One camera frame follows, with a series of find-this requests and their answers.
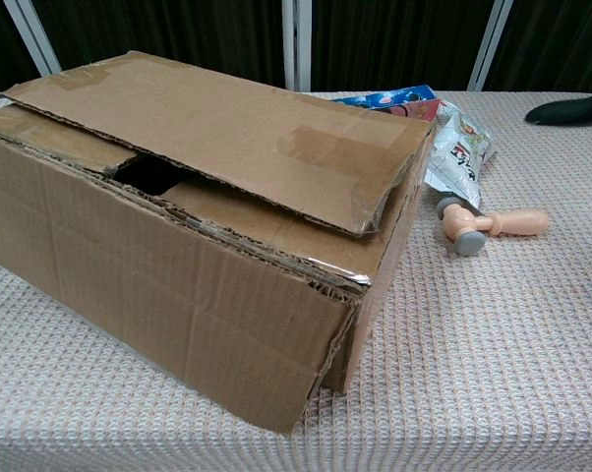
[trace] textured tablecloth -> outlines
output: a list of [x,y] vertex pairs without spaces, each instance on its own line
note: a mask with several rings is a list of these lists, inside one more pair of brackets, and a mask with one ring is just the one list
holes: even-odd
[[495,138],[484,207],[546,209],[550,231],[450,255],[425,190],[350,391],[320,391],[291,436],[0,267],[0,470],[592,470],[592,128],[523,122],[574,96],[442,93]]

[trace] toy hammer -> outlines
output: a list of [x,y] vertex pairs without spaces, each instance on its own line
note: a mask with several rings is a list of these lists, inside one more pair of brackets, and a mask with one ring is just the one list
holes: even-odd
[[517,209],[507,213],[488,213],[487,216],[474,216],[460,204],[451,204],[444,209],[444,234],[453,240],[453,249],[460,256],[477,254],[486,241],[480,231],[488,231],[491,236],[500,233],[530,236],[548,229],[548,216],[537,209]]

